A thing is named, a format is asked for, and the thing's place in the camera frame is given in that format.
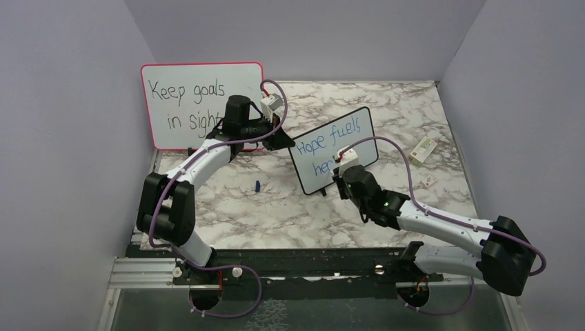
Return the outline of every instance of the whiteboard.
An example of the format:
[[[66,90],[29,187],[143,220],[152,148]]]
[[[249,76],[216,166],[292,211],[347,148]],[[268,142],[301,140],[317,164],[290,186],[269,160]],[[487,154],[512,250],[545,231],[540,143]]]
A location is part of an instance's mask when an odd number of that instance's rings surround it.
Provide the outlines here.
[[[333,183],[332,171],[338,164],[333,155],[342,147],[360,139],[374,136],[370,109],[362,107],[347,115],[305,132],[293,140],[295,147],[288,152],[305,194],[313,194]],[[375,140],[354,147],[359,164],[369,166],[378,160]]]
[[[160,150],[198,148],[224,117],[230,95],[260,107],[264,71],[258,62],[146,64],[141,75],[152,142]],[[259,117],[250,108],[250,118]]]

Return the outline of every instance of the marble table top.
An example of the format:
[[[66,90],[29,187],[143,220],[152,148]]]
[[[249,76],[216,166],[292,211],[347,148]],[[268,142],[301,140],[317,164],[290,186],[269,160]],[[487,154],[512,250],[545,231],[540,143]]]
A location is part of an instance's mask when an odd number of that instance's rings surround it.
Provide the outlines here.
[[[375,134],[395,140],[407,153],[425,135],[434,139],[438,146],[423,166],[412,166],[415,196],[432,207],[477,217],[432,81],[291,82],[281,86],[289,102],[283,128],[291,137],[367,106]],[[276,92],[271,87],[269,92]],[[379,160],[368,170],[383,188],[408,193],[406,169],[398,151],[383,141],[377,145]],[[186,152],[162,152],[157,172],[164,173],[186,158]],[[424,188],[419,182],[428,174],[438,181]],[[256,180],[261,183],[258,193]],[[362,223],[357,208],[349,200],[342,201],[333,185],[327,188],[326,197],[305,195],[287,150],[238,155],[211,176],[195,200],[197,233],[215,248],[371,248],[421,240],[448,245],[422,234]],[[152,249],[146,236],[141,249]]]

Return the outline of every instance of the gray wall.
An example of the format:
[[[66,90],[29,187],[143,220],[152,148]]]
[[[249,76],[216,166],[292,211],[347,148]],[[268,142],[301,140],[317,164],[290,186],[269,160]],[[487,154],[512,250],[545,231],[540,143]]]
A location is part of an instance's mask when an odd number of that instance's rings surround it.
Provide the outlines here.
[[[521,297],[531,330],[583,330],[585,1],[488,0],[439,86],[482,217],[548,257]]]
[[[274,79],[439,80],[484,0],[125,0],[159,63],[260,61]]]
[[[3,1],[0,45],[0,329],[94,330],[152,153],[153,58],[118,0]]]

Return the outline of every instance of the red frame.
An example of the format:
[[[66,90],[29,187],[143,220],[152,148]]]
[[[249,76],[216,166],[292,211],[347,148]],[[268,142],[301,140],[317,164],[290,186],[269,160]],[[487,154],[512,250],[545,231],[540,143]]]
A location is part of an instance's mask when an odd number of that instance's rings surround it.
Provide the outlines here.
[[[148,125],[150,125],[150,136],[152,137],[152,144],[158,150],[187,150],[187,148],[158,148],[157,144],[155,143],[155,135],[152,133],[152,123],[150,121],[150,109],[148,109],[148,100],[146,98],[146,87],[144,85],[144,76],[142,75],[142,70],[144,67],[160,67],[160,66],[209,66],[215,64],[257,64],[260,66],[260,75],[261,78],[264,80],[264,67],[258,61],[226,61],[226,62],[194,62],[194,63],[148,63],[140,67],[140,78],[142,79],[142,90],[144,91],[144,103],[146,104],[146,110],[148,111]]]

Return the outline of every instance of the table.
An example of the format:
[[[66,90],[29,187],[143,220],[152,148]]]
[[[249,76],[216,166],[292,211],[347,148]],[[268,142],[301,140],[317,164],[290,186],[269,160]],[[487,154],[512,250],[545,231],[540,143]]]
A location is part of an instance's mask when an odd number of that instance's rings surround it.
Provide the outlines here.
[[[288,82],[281,86],[289,102],[283,128],[291,137],[367,106],[375,134],[395,140],[406,152],[425,135],[434,139],[438,142],[435,151],[421,168],[412,167],[415,196],[432,207],[476,217],[434,82]],[[268,89],[276,92],[271,86]],[[399,153],[384,142],[378,148],[379,160],[368,170],[383,188],[407,193],[406,169]],[[164,173],[187,157],[186,152],[161,152],[156,171]],[[419,182],[428,174],[438,182],[423,188]],[[258,193],[256,180],[261,183]],[[355,206],[342,201],[336,191],[330,186],[326,197],[306,196],[287,150],[242,153],[198,191],[197,233],[215,248],[396,247],[419,240],[447,245],[422,234],[363,224]],[[141,249],[152,249],[145,235]]]

